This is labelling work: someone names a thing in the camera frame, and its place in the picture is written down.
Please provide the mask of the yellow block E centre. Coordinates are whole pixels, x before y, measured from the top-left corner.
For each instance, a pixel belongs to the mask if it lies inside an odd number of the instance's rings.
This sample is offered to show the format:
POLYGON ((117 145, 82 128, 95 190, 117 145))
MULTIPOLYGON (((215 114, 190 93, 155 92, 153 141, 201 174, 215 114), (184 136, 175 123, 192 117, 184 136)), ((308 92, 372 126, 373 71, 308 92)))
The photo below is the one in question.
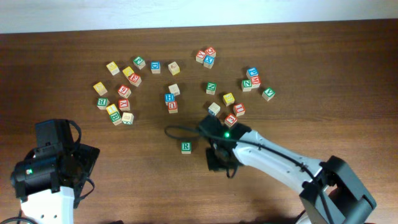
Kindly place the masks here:
POLYGON ((223 95, 223 103, 225 106, 232 105, 235 102, 234 96, 232 93, 227 93, 223 95))

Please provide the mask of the yellow block edge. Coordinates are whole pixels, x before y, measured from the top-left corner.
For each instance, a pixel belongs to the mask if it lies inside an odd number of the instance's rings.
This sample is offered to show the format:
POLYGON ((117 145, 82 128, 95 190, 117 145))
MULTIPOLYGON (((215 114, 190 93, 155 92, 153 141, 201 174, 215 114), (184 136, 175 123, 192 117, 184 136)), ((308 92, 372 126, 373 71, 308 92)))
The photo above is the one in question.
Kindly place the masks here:
POLYGON ((98 83, 94 84, 93 88, 99 94, 99 96, 103 96, 108 92, 102 82, 98 82, 98 83))

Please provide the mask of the green block b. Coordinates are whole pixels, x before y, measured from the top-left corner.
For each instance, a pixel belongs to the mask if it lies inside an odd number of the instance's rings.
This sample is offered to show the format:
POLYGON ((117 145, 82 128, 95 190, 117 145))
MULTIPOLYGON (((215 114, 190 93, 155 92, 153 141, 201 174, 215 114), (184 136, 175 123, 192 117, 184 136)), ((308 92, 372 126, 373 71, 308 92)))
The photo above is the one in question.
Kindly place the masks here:
POLYGON ((121 117, 121 115, 120 115, 119 112, 112 113, 112 114, 110 114, 109 117, 110 117, 110 119, 111 119, 111 122, 112 122, 115 126, 117 126, 117 125, 119 125, 119 124, 122 123, 122 117, 121 117))
POLYGON ((100 110, 105 110, 109 105, 109 100, 107 98, 98 98, 96 105, 100 110))

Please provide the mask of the green block N right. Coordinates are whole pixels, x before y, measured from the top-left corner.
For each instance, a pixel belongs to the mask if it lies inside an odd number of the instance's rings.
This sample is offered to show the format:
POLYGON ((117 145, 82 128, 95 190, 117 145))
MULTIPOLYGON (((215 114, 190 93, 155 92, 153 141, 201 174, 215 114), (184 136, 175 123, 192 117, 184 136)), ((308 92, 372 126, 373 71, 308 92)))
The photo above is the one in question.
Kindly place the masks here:
POLYGON ((243 92, 251 91, 252 90, 252 83, 250 80, 243 80, 241 82, 241 89, 243 92))

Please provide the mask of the red block y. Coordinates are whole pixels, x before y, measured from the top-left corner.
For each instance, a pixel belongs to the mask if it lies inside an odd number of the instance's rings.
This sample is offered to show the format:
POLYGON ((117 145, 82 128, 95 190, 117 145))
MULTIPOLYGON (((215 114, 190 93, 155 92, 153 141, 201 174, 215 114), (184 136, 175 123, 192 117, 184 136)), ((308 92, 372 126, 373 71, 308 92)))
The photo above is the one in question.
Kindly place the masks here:
POLYGON ((130 111, 131 109, 131 104, 128 99, 119 100, 118 106, 121 111, 130 111))
POLYGON ((195 60, 199 63, 203 63, 204 59, 206 57, 206 52, 199 50, 195 56, 195 60))

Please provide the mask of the green block n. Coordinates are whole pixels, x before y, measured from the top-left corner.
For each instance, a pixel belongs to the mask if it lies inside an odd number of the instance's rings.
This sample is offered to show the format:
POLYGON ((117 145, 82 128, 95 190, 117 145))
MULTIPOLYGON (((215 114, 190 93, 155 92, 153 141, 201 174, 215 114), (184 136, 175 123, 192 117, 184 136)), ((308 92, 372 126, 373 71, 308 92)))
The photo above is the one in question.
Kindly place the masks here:
POLYGON ((243 80, 241 82, 241 89, 243 92, 251 91, 252 90, 252 83, 250 80, 243 80))
POLYGON ((208 82, 206 85, 206 94, 214 95, 216 92, 216 83, 208 82))

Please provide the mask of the red block Y top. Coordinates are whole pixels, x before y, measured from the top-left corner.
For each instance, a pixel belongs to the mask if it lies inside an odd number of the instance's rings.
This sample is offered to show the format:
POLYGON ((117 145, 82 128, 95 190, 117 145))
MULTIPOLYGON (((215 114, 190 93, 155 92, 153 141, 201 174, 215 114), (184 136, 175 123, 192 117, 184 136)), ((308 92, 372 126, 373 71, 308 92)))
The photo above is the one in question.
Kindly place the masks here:
POLYGON ((203 63, 204 59, 206 57, 206 52, 199 50, 195 56, 195 60, 199 63, 203 63))

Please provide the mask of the green block R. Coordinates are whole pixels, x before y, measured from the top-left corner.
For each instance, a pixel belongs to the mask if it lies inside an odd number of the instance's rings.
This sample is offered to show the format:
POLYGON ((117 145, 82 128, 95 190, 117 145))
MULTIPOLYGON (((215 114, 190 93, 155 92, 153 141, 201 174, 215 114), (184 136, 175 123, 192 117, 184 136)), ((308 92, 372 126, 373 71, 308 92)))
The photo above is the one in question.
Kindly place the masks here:
POLYGON ((182 154, 191 154, 192 153, 191 142, 182 142, 181 143, 181 153, 182 154))

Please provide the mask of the green block B lower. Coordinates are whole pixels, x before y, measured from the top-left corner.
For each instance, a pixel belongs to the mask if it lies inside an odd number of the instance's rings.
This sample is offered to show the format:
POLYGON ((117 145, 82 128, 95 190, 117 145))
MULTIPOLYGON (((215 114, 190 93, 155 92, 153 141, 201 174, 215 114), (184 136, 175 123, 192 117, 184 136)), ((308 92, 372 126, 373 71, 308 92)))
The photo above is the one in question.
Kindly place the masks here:
POLYGON ((111 122, 112 122, 115 126, 117 126, 117 125, 119 125, 119 124, 122 123, 122 117, 121 117, 121 115, 120 115, 119 112, 112 113, 112 114, 110 114, 109 117, 110 117, 110 119, 111 119, 111 122))

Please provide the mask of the red block I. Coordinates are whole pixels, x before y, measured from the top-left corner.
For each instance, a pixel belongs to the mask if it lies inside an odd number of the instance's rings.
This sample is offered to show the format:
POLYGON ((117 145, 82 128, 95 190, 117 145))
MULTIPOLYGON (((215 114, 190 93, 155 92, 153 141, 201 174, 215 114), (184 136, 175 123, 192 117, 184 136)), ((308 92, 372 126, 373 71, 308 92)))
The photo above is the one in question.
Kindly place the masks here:
POLYGON ((242 116, 246 112, 246 109, 242 103, 239 103, 233 106, 233 111, 235 116, 242 116))

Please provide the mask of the red block M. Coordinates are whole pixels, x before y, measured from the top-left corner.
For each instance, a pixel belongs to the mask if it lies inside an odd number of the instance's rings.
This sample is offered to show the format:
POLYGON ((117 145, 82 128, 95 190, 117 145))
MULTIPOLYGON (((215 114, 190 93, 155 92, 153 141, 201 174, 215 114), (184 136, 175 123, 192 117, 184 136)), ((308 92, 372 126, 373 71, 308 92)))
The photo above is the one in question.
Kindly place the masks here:
POLYGON ((259 88, 261 85, 261 79, 259 76, 253 76, 250 78, 252 88, 259 88))

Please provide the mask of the blue block X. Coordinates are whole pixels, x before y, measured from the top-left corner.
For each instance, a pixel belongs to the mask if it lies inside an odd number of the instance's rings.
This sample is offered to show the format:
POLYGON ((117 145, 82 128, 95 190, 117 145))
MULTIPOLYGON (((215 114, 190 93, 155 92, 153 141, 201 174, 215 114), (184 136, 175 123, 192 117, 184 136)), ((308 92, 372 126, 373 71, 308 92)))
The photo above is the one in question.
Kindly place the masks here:
POLYGON ((203 60, 203 66, 206 68, 212 68, 214 65, 215 58, 207 55, 203 60))

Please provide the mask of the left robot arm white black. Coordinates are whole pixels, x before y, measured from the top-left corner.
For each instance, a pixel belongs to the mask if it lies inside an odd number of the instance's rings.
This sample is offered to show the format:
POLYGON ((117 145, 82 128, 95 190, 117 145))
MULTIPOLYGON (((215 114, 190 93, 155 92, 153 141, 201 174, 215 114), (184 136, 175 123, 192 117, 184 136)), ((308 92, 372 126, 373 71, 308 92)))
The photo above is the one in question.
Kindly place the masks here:
POLYGON ((35 124, 37 146, 15 165, 11 184, 27 223, 74 222, 73 213, 86 198, 83 188, 100 150, 74 139, 76 122, 50 119, 35 124))

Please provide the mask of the red block Q top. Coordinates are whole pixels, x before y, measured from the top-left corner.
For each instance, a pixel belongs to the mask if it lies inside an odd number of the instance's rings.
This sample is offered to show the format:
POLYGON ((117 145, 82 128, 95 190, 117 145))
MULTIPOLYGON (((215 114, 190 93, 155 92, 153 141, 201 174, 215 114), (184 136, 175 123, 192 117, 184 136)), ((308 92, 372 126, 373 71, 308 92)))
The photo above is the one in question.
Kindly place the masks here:
POLYGON ((216 50, 213 47, 208 47, 205 49, 205 53, 207 56, 215 58, 216 57, 216 50))

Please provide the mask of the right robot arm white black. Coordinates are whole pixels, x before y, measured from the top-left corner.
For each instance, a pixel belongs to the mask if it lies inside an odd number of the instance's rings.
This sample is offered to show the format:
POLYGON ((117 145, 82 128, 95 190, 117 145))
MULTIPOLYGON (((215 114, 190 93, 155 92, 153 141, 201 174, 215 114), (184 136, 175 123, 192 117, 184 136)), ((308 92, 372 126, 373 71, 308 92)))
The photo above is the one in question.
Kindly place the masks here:
POLYGON ((241 123, 232 128, 208 115, 198 125, 210 143, 209 170, 225 170, 229 178, 249 166, 299 194, 304 214, 298 223, 364 223, 377 207, 374 197, 352 168, 336 156, 326 162, 292 152, 241 123))

